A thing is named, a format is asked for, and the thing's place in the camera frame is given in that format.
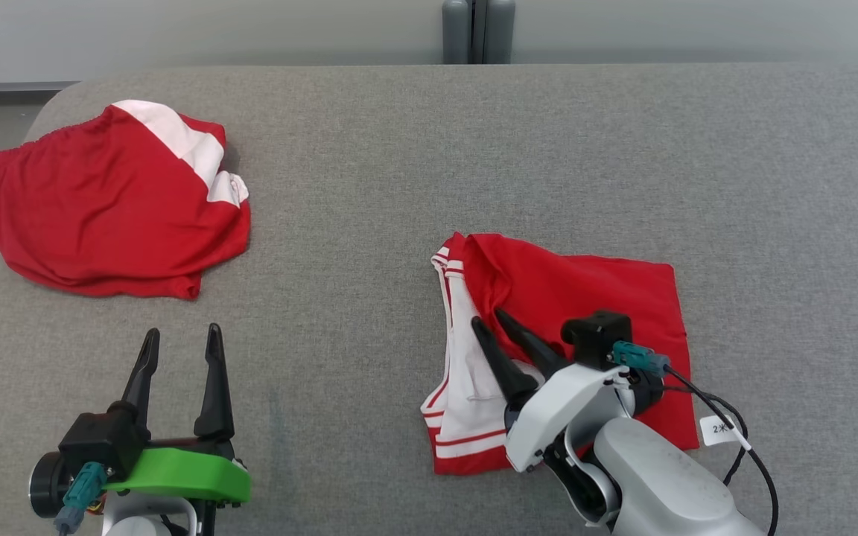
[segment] cable connector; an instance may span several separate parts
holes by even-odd
[[[654,350],[639,346],[634,343],[624,342],[619,340],[611,346],[611,353],[608,356],[611,363],[623,364],[631,369],[640,369],[656,377],[664,377],[664,367],[670,365],[670,358],[661,354],[654,353]]]
[[[91,503],[98,501],[107,482],[108,474],[98,462],[88,462],[78,471],[78,476],[62,499],[65,505],[55,516],[54,525],[59,536],[74,534],[78,530],[85,518],[86,509]]]

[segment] red and white garment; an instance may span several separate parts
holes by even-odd
[[[250,204],[221,169],[223,126],[123,100],[0,152],[0,251],[15,272],[86,296],[195,299],[243,253]]]
[[[670,265],[563,257],[500,234],[457,233],[433,255],[432,264],[439,272],[448,333],[443,380],[422,404],[422,416],[438,474],[469,475],[510,466],[504,449],[505,400],[474,338],[473,316],[486,322],[498,344],[539,383],[537,369],[495,319],[496,309],[510,313],[569,360],[572,349],[560,333],[566,319],[598,309],[626,313],[635,342],[667,354],[672,366],[689,376],[687,334]],[[639,420],[678,448],[699,446],[688,394],[664,393]]]
[[[471,320],[479,312],[465,285],[462,244],[462,237],[454,237],[432,257],[445,305],[445,371],[442,383],[420,409],[429,428],[433,469],[440,475],[472,475],[511,466],[504,447],[505,399],[472,331]],[[534,366],[515,363],[539,384],[544,382]]]

